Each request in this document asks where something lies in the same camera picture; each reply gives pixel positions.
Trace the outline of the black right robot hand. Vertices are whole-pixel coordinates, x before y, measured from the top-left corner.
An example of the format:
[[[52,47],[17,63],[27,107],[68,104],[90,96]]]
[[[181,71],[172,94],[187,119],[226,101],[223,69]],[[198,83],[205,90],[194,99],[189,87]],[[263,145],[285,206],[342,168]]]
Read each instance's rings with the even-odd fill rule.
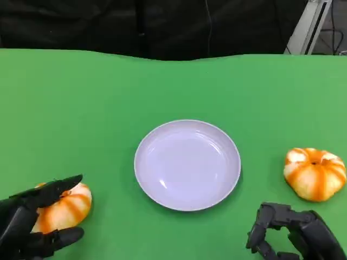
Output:
[[[267,229],[287,228],[288,239],[300,254],[276,252],[265,240]],[[295,211],[291,206],[262,203],[250,232],[246,248],[263,259],[346,259],[337,238],[315,211]]]

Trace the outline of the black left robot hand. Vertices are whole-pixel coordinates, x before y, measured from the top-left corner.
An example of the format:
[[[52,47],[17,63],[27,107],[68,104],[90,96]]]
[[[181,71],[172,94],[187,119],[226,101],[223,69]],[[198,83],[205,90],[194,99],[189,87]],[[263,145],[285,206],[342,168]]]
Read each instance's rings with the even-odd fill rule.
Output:
[[[1,259],[44,259],[79,241],[84,230],[69,227],[47,234],[32,233],[37,209],[57,202],[64,191],[74,188],[83,175],[54,180],[1,200]]]

